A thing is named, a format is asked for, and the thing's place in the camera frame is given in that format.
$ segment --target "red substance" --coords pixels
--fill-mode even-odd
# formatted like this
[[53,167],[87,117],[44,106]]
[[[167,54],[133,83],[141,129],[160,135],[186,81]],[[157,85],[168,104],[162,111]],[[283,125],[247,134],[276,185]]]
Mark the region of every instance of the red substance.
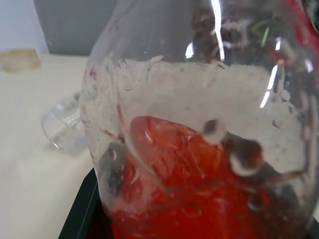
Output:
[[312,46],[315,47],[314,54],[317,56],[319,49],[319,40],[316,31],[314,30],[310,21],[307,19],[304,11],[299,7],[298,1],[288,0],[287,4],[288,7],[291,8],[296,15],[299,23],[301,23],[297,24],[296,22],[292,22],[298,42],[300,43],[300,45],[303,46],[311,43]]
[[[123,201],[113,215],[118,238],[272,238],[248,207],[251,195],[234,186],[245,183],[231,171],[222,145],[154,117],[133,119],[131,139],[144,167],[128,156]],[[269,206],[265,192],[258,198]]]

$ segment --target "glass jar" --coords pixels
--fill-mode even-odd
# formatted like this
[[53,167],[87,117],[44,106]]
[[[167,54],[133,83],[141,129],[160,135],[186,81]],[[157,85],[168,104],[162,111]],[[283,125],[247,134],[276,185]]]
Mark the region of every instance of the glass jar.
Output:
[[294,0],[120,0],[82,120],[119,239],[301,239],[318,40]]

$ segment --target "white table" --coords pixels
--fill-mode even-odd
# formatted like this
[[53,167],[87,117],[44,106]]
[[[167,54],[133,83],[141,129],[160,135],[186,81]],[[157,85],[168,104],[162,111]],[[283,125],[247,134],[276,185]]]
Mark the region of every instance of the white table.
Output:
[[81,88],[87,58],[43,56],[40,69],[0,70],[0,238],[57,239],[92,168],[86,149],[50,145],[40,117]]

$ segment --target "gray wall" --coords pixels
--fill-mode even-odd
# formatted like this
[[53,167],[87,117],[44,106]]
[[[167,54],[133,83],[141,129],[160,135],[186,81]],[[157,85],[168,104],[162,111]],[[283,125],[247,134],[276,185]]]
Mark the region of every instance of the gray wall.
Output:
[[90,54],[116,0],[34,0],[51,54]]

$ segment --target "black base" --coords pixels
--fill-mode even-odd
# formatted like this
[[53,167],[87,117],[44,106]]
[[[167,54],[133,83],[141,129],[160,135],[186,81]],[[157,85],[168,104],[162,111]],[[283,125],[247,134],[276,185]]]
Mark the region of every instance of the black base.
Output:
[[[59,239],[112,239],[112,224],[102,209],[95,172],[85,177]],[[319,224],[313,221],[305,239],[319,239]]]

